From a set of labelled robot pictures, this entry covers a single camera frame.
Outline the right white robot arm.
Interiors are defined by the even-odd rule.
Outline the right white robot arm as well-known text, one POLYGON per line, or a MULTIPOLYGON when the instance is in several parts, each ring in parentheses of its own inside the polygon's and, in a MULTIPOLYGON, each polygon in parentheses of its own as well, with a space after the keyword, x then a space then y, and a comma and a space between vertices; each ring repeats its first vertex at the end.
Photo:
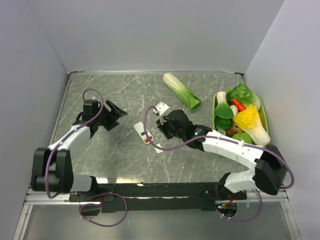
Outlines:
POLYGON ((207 126, 193 124, 181 109, 159 108, 153 113, 158 116, 158 129, 168 140, 178 138, 189 148, 226 157, 247 168, 238 173, 226 173, 221 178, 218 193, 223 199, 251 189, 272 196, 278 194, 288 170, 276 146, 245 143, 207 126))

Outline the white remote control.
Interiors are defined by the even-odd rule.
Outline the white remote control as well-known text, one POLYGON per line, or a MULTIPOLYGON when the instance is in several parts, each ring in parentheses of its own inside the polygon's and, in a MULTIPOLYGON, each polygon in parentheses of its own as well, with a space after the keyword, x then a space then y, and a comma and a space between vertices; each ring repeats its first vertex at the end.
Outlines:
POLYGON ((136 123, 133 126, 134 130, 137 132, 137 134, 139 135, 139 137, 142 139, 142 141, 146 144, 149 145, 150 141, 147 139, 147 136, 145 134, 145 130, 144 130, 144 124, 140 121, 138 123, 136 123))

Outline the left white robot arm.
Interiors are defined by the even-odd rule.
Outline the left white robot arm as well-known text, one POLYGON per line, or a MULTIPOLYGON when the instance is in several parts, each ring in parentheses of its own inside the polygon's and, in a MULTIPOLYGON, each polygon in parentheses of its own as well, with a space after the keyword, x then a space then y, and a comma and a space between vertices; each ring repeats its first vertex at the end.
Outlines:
POLYGON ((77 150, 104 127, 108 132, 119 125, 118 119, 128 113, 110 100, 106 106, 96 99, 85 100, 70 130, 48 147, 39 147, 33 154, 31 189, 34 191, 69 193, 74 190, 72 157, 77 150))

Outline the white battery cover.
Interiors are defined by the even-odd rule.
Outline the white battery cover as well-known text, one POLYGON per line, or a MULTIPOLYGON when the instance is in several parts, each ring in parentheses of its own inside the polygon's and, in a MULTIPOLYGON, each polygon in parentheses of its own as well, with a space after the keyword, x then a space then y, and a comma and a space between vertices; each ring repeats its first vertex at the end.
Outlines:
POLYGON ((163 152, 162 146, 161 146, 160 144, 156 144, 155 147, 154 147, 154 149, 155 149, 155 152, 156 152, 157 154, 163 152))

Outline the red battery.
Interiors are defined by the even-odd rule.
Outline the red battery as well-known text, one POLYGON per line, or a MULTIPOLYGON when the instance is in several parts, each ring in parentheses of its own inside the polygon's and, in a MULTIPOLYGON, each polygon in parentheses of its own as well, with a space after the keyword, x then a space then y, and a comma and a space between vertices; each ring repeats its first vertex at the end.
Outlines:
POLYGON ((150 135, 149 137, 145 137, 145 138, 144 138, 144 143, 145 143, 146 145, 148 145, 150 142, 153 142, 153 141, 154 141, 154 138, 153 138, 152 135, 150 135))

